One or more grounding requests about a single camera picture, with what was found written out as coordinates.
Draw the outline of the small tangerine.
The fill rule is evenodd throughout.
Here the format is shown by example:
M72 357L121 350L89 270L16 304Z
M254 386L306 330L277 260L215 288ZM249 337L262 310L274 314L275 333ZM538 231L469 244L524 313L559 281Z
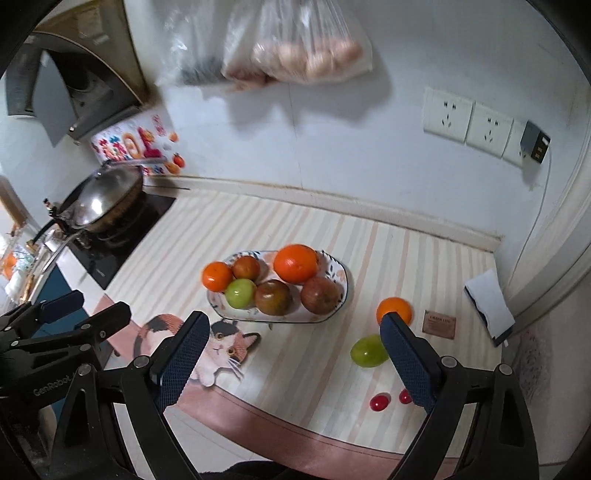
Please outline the small tangerine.
M221 261L207 264L201 272L201 283L211 292L223 292L232 280L231 268Z

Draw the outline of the green fruit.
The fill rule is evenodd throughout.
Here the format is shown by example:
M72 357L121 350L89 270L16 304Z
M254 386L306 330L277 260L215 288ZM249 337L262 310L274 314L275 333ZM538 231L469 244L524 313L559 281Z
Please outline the green fruit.
M224 291L228 305L239 310L247 309L252 305L254 294L256 294L256 283L245 278L231 281Z
M376 368L390 359L381 337L377 334L360 338L353 344L349 354L352 361L362 368Z

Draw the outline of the brownish red apple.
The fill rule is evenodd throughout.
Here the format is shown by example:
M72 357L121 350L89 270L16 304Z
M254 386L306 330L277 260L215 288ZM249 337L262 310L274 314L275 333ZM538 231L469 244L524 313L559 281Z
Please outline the brownish red apple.
M280 280L269 280L259 284L254 294L256 308L270 316L286 315L293 306L290 287Z

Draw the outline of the dark red apple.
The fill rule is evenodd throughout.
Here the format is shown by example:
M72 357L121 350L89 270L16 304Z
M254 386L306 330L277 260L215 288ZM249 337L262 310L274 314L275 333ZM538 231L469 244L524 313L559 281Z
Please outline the dark red apple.
M332 312L339 304L341 289L325 277L312 277L301 288L301 304L315 315Z

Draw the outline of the black gas stove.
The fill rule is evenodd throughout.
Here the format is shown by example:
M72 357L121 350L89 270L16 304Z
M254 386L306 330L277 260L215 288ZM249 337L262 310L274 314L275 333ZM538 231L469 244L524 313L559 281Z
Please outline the black gas stove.
M100 233L84 233L69 249L105 290L133 250L175 202L173 197L142 192L115 223Z

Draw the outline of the steel wok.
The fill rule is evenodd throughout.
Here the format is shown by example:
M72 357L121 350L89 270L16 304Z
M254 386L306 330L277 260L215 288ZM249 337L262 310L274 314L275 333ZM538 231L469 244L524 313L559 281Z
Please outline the steel wok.
M165 157L133 161L107 161L85 181L73 202L61 206L52 219L31 240L39 242L53 225L59 226L69 238L82 232L102 232L110 229L129 210L143 192L143 166L159 166Z

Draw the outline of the floral ceramic plate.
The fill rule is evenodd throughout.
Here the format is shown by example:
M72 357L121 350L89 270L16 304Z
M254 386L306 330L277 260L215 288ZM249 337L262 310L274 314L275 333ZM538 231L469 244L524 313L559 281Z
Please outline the floral ceramic plate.
M267 280L280 280L280 276L273 271L273 259L276 256L276 250L245 250L232 254L223 262L231 266L235 260L243 256L252 256L262 263L260 267L260 276L257 282ZM240 322L259 322L266 324L284 323L284 324L314 324L321 323L335 316L342 307L346 305L349 296L349 272L346 266L337 258L325 252L324 250L315 251L318 256L318 276L325 277L335 283L339 290L339 301L335 308L325 314L315 314L304 307L301 303L302 285L287 284L290 287L291 296L294 299L293 305L287 313L280 316L270 316L263 313L256 307L252 300L249 307L245 309L236 309L230 306L223 292L206 291L206 298L214 312L221 318Z

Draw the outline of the range hood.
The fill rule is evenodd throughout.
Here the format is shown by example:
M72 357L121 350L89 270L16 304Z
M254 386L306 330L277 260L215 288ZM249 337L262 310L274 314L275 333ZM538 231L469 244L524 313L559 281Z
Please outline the range hood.
M84 1L40 23L5 73L7 113L51 145L86 140L135 113L149 91L122 1Z

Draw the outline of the clear plastic bag left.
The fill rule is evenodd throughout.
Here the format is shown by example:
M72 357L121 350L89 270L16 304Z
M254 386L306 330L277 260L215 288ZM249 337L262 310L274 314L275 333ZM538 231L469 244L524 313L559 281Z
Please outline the clear plastic bag left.
M158 86L224 83L224 44L233 1L156 1L162 27Z

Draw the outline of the black plug adapter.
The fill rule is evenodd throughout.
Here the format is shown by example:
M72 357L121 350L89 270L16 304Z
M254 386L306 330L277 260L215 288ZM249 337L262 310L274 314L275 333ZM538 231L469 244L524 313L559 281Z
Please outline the black plug adapter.
M528 120L520 140L521 153L542 164L549 149L551 138L538 125Z

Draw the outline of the plastic bag with eggs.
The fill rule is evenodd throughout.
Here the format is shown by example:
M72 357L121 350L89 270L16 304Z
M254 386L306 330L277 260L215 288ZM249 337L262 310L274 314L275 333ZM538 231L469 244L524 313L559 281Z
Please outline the plastic bag with eggs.
M337 1L239 1L221 74L242 88L339 83L373 70L373 47Z

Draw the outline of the colourful wall sticker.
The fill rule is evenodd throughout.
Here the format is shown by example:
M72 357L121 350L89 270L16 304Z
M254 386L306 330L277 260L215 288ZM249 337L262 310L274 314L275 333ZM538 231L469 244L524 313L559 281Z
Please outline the colourful wall sticker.
M145 176L179 175L186 167L181 141L163 108L145 110L98 132L90 145L100 163L136 162Z

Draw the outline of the white wall socket right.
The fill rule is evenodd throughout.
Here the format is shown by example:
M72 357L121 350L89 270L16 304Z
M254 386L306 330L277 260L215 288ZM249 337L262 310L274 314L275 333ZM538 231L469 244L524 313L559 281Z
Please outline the white wall socket right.
M466 144L501 158L507 146L514 120L476 102L469 123Z

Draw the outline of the white wall socket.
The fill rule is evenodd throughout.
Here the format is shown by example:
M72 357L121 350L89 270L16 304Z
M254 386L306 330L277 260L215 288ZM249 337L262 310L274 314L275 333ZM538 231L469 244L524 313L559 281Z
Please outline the white wall socket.
M425 132L464 143L474 101L443 90L427 87L423 105Z
M476 102L469 123L466 144L501 158L507 146L514 120Z

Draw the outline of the white wall socket left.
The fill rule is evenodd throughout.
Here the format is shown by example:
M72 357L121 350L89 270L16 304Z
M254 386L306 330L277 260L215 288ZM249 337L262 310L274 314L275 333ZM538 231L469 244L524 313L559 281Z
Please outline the white wall socket left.
M464 143L474 101L443 90L427 87L423 105L425 132Z

